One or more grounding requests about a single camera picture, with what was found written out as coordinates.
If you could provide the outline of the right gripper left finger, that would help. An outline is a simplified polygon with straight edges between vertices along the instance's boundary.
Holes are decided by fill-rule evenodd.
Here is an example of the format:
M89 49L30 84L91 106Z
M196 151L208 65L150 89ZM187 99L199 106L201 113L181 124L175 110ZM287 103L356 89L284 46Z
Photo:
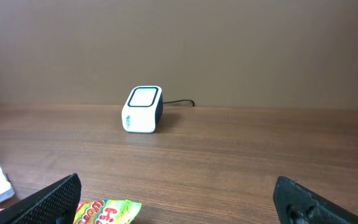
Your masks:
M74 173L1 210L0 224L73 224L80 198Z

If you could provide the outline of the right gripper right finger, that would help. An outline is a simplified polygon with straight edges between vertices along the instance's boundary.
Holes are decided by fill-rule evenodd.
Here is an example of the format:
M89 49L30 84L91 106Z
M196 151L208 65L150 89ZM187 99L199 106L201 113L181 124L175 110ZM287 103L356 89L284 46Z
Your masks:
M281 224L358 224L358 216L285 176L275 184L273 202Z

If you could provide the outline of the Haribo gummy candy bag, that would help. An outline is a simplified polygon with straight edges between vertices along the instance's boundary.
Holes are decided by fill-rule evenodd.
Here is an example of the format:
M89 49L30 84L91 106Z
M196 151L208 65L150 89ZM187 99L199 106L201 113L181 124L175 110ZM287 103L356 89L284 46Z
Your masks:
M130 200L80 202L74 224L130 224L140 212L141 203Z

